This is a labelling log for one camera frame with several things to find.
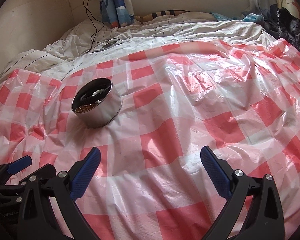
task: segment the plastic sheet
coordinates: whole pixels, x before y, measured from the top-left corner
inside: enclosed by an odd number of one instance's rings
[[[109,125],[88,129],[70,107],[97,77],[112,80],[123,105]],[[63,82],[15,70],[0,89],[0,164],[33,160],[10,183],[46,163],[68,170],[99,147],[101,164],[77,205],[101,239],[201,239],[225,204],[200,163],[205,145],[234,169],[274,176],[288,238],[300,223],[293,46],[184,42],[99,63]]]

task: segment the silver metal tin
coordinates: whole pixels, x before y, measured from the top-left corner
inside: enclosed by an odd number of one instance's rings
[[[109,93],[101,100],[101,103],[86,112],[77,113],[75,111],[76,108],[82,105],[80,98],[88,91],[96,91],[104,82],[110,82],[111,88]],[[100,128],[110,123],[119,114],[121,106],[122,99],[111,80],[108,78],[97,78],[79,90],[72,101],[71,109],[89,128]]]

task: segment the black cable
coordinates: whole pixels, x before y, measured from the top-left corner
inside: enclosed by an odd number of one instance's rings
[[[88,2],[87,2],[87,6],[85,6],[85,4],[84,4],[85,1],[86,1],[86,0],[83,0],[83,6],[84,6],[85,9],[86,9],[86,14],[87,14],[89,20],[92,22],[93,27],[96,29],[96,32],[93,33],[93,34],[91,35],[91,37],[90,37],[90,40],[92,41],[92,43],[91,43],[91,48],[88,50],[87,53],[88,53],[88,54],[92,54],[92,53],[95,53],[95,52],[100,52],[100,51],[102,51],[102,50],[98,50],[98,51],[91,52],[92,47],[93,47],[93,43],[103,44],[103,43],[109,42],[109,41],[111,41],[111,40],[122,41],[122,40],[120,40],[120,39],[118,39],[118,38],[111,38],[111,39],[109,39],[109,40],[107,40],[107,41],[104,41],[104,42],[98,42],[98,41],[95,41],[95,40],[94,40],[94,39],[96,38],[96,36],[97,36],[97,33],[100,32],[100,31],[105,27],[105,24],[104,24],[103,22],[97,20],[97,19],[93,16],[92,12],[88,9],[89,0],[88,0]],[[102,28],[101,28],[100,30],[98,30],[97,27],[94,25],[94,23],[93,23],[92,19],[90,18],[88,12],[91,14],[91,16],[92,16],[93,19],[95,19],[97,22],[100,22],[100,23],[103,24],[103,26],[102,26]]]

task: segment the open tin container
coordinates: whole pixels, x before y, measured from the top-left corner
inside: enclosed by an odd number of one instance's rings
[[[78,91],[71,109],[89,128],[100,128],[119,114],[121,106],[122,99],[111,80],[97,78]]]

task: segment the beige wall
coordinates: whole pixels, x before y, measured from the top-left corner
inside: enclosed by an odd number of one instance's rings
[[[0,73],[17,54],[43,49],[87,18],[83,0],[6,0],[0,9]],[[99,0],[89,9],[99,16]]]

